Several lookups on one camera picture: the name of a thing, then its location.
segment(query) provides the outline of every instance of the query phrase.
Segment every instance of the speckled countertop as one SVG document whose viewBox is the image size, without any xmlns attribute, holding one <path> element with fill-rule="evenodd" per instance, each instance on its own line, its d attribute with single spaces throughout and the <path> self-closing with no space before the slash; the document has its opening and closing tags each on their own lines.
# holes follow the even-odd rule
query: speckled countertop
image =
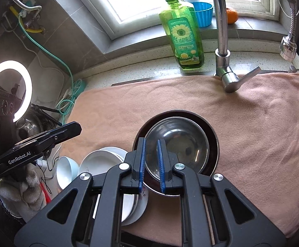
<svg viewBox="0 0 299 247">
<path fill-rule="evenodd" d="M 215 70 L 215 54 L 204 53 L 204 64 L 198 71 Z M 284 70 L 287 71 L 292 63 L 285 61 L 280 54 L 270 52 L 231 52 L 230 65 L 233 71 L 246 73 L 256 66 L 263 70 Z M 299 57 L 293 62 L 299 68 Z M 181 69 L 174 57 L 165 57 L 145 62 L 139 62 L 109 71 L 101 72 L 85 78 L 86 90 L 111 86 L 115 83 L 129 80 L 144 79 L 157 76 L 178 76 Z"/>
</svg>

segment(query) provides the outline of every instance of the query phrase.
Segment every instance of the wall outlet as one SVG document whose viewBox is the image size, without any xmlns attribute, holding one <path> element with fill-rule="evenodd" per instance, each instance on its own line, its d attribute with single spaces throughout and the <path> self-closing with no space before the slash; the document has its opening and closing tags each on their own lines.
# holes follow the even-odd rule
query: wall outlet
<svg viewBox="0 0 299 247">
<path fill-rule="evenodd" d="M 34 6 L 36 1 L 35 0 L 22 0 L 25 5 Z"/>
</svg>

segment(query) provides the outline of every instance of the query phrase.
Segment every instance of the faucet handle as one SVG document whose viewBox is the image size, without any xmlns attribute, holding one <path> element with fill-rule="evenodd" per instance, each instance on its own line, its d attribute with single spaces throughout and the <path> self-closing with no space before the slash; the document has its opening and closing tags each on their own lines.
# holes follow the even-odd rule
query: faucet handle
<svg viewBox="0 0 299 247">
<path fill-rule="evenodd" d="M 239 78 L 234 72 L 228 72 L 224 74 L 222 76 L 222 82 L 223 82 L 225 92 L 226 93 L 235 92 L 241 87 L 241 85 L 243 85 L 246 81 L 250 80 L 252 77 L 254 77 L 260 72 L 261 72 L 261 68 L 257 66 L 242 78 Z"/>
</svg>

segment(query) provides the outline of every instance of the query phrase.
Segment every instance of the light blue bowl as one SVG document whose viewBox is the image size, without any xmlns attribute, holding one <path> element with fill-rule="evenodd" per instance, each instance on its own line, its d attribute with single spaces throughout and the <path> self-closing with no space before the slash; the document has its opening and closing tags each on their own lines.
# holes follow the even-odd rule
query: light blue bowl
<svg viewBox="0 0 299 247">
<path fill-rule="evenodd" d="M 198 26 L 207 27 L 212 21 L 213 6 L 207 2 L 193 2 Z"/>
<path fill-rule="evenodd" d="M 79 165 L 73 159 L 62 156 L 57 165 L 57 180 L 61 189 L 67 187 L 78 175 Z"/>
</svg>

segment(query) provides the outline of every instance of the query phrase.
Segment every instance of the white plate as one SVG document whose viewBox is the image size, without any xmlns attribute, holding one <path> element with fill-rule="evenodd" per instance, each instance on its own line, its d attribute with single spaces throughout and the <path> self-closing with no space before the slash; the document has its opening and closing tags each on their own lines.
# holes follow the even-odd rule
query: white plate
<svg viewBox="0 0 299 247">
<path fill-rule="evenodd" d="M 117 155 L 120 155 L 123 158 L 123 161 L 125 159 L 125 156 L 128 153 L 126 150 L 124 150 L 122 148 L 119 148 L 119 147 L 103 147 L 101 149 L 113 152 L 113 153 L 115 153 Z"/>
<path fill-rule="evenodd" d="M 103 174 L 107 172 L 111 167 L 120 164 L 123 161 L 120 155 L 117 155 L 108 150 L 95 150 L 89 153 L 82 161 L 79 174 L 83 172 L 89 172 L 93 176 Z M 135 202 L 135 195 L 125 194 L 123 197 L 123 207 L 122 207 L 122 221 L 124 221 L 132 212 L 133 204 Z M 97 207 L 99 203 L 99 196 L 93 213 L 93 218 L 95 218 Z"/>
<path fill-rule="evenodd" d="M 123 195 L 123 206 L 122 206 L 121 222 L 126 220 L 128 218 L 128 216 L 130 216 L 132 214 L 132 212 L 135 210 L 134 209 L 134 204 L 135 204 L 135 198 L 136 197 L 137 196 L 132 195 L 132 194 L 124 194 Z M 92 216 L 93 219 L 95 219 L 95 217 L 96 217 L 99 199 L 100 199 L 100 194 L 98 195 L 96 206 L 94 207 L 94 212 L 93 212 L 93 216 Z"/>
<path fill-rule="evenodd" d="M 101 149 L 113 152 L 113 153 L 121 156 L 123 158 L 123 161 L 125 159 L 125 156 L 128 153 L 127 151 L 125 151 L 124 149 L 119 148 L 119 147 L 103 147 Z M 133 207 L 132 207 L 132 211 L 131 211 L 129 217 L 126 220 L 122 221 L 122 226 L 130 225 L 130 224 L 136 222 L 142 216 L 142 214 L 145 212 L 147 203 L 148 203 L 148 188 L 145 185 L 143 185 L 142 193 L 140 195 L 137 195 L 135 202 L 133 204 Z"/>
<path fill-rule="evenodd" d="M 142 186 L 142 193 L 139 195 L 138 204 L 132 214 L 122 222 L 122 226 L 130 225 L 136 222 L 142 214 L 145 212 L 146 206 L 148 203 L 148 188 L 143 185 Z"/>
</svg>

